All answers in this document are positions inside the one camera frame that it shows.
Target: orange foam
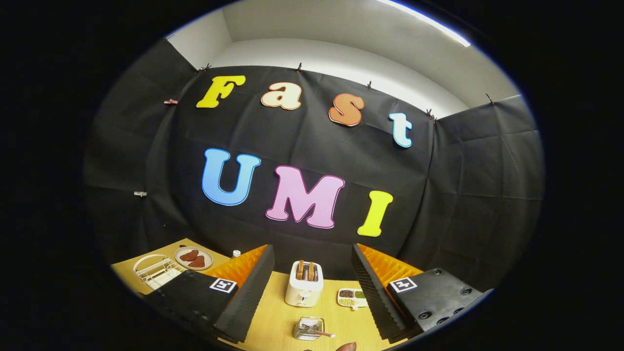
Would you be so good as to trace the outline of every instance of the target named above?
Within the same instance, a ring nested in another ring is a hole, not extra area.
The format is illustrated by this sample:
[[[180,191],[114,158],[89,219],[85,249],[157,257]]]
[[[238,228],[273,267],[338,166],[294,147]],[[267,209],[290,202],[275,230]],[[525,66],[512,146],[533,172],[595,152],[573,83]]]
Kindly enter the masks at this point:
[[[358,246],[371,265],[373,272],[377,275],[377,279],[379,279],[384,289],[386,289],[386,292],[388,292],[388,284],[390,284],[390,282],[422,273],[420,269],[395,259],[390,255],[386,255],[383,252],[371,249],[362,244],[358,244]]]
[[[206,275],[215,278],[233,280],[240,289],[249,276],[249,273],[251,273],[251,270],[256,265],[256,262],[258,262],[258,259],[262,256],[262,253],[264,253],[266,247],[267,245],[263,245],[251,251],[245,252],[241,256],[235,257],[228,262],[209,270],[206,272]]]

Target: glass cup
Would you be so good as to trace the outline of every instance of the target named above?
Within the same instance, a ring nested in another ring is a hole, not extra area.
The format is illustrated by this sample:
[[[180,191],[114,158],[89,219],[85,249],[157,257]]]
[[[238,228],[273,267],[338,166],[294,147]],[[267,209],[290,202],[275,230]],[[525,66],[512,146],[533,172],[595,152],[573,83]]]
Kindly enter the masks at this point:
[[[303,316],[295,325],[295,338],[299,340],[316,340],[320,334],[315,331],[325,331],[325,320],[321,317]]]

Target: white wire rack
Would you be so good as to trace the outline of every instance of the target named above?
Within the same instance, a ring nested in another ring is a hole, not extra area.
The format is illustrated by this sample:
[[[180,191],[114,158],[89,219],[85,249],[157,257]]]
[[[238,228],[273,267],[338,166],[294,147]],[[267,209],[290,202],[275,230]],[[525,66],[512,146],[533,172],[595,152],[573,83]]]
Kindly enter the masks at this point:
[[[163,259],[147,268],[143,268],[141,270],[137,269],[139,263],[143,262],[145,259],[158,256],[163,257]],[[132,267],[132,270],[138,275],[139,278],[141,278],[141,280],[143,280],[145,284],[156,290],[169,282],[169,280],[172,280],[176,276],[180,275],[186,269],[166,255],[147,255],[138,260],[137,263],[134,264],[134,267]]]

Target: toaster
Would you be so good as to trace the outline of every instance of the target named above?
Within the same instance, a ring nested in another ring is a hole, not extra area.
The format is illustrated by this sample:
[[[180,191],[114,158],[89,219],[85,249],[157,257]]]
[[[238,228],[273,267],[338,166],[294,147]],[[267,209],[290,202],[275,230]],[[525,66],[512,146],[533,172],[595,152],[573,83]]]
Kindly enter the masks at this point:
[[[323,270],[319,264],[299,260],[293,263],[288,278],[286,303],[297,307],[316,305],[323,291]]]

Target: ceiling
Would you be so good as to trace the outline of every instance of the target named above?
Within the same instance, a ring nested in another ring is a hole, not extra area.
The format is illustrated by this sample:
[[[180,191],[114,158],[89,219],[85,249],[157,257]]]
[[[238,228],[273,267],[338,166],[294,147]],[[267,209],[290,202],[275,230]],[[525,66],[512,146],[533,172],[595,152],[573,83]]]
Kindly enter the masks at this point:
[[[243,0],[223,8],[232,41],[296,38],[356,47],[403,64],[469,107],[520,92],[496,64],[375,0]]]

